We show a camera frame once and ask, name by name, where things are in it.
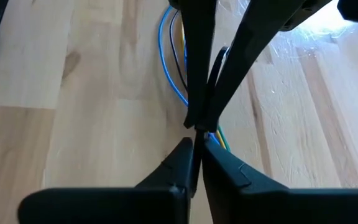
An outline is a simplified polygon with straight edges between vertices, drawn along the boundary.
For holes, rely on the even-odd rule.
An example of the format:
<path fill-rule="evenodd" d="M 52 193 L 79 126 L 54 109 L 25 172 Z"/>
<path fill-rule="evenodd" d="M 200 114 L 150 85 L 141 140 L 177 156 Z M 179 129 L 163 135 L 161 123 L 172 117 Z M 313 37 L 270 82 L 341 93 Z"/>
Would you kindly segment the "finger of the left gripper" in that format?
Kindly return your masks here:
<path fill-rule="evenodd" d="M 301 7 L 304 0 L 251 0 L 229 48 L 203 126 L 217 129 L 218 120 L 261 51 Z"/>
<path fill-rule="evenodd" d="M 184 126 L 196 126 L 207 99 L 209 62 L 217 0 L 180 0 L 187 52 L 188 112 Z"/>

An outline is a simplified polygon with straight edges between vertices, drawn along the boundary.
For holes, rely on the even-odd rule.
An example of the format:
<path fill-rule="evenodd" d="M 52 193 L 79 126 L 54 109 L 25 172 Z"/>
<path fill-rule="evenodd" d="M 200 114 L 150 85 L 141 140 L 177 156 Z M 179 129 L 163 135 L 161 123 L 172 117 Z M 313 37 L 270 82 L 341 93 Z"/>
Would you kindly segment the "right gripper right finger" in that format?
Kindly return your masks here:
<path fill-rule="evenodd" d="M 214 224 L 358 224 L 358 189 L 292 189 L 212 141 L 202 164 Z"/>

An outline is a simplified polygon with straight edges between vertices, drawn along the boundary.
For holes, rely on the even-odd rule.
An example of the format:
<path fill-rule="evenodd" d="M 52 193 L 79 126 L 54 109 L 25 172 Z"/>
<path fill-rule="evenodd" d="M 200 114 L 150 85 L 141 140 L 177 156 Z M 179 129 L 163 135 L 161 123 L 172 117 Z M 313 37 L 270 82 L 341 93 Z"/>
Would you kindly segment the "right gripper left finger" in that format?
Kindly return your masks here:
<path fill-rule="evenodd" d="M 26 196 L 19 224 L 189 224 L 193 143 L 183 138 L 135 187 L 51 188 Z"/>

